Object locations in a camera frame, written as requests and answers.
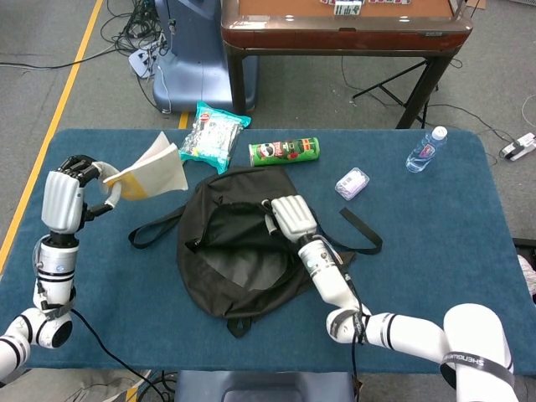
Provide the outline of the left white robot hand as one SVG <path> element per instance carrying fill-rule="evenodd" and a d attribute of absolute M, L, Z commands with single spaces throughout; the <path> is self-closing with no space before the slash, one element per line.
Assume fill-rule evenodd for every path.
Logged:
<path fill-rule="evenodd" d="M 111 188 L 102 185 L 102 191 L 108 198 L 90 208 L 85 202 L 85 186 L 93 179 L 104 183 L 118 173 L 109 163 L 86 155 L 68 157 L 46 178 L 41 212 L 43 223 L 58 235 L 72 235 L 86 222 L 112 211 L 121 197 L 119 182 Z"/>

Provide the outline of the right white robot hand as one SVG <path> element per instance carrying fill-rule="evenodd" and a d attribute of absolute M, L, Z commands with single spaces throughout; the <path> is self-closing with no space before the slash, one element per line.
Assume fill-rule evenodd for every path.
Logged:
<path fill-rule="evenodd" d="M 290 242 L 297 243 L 303 236 L 317 233 L 317 221 L 301 195 L 265 199 L 261 205 L 273 214 L 279 230 Z"/>

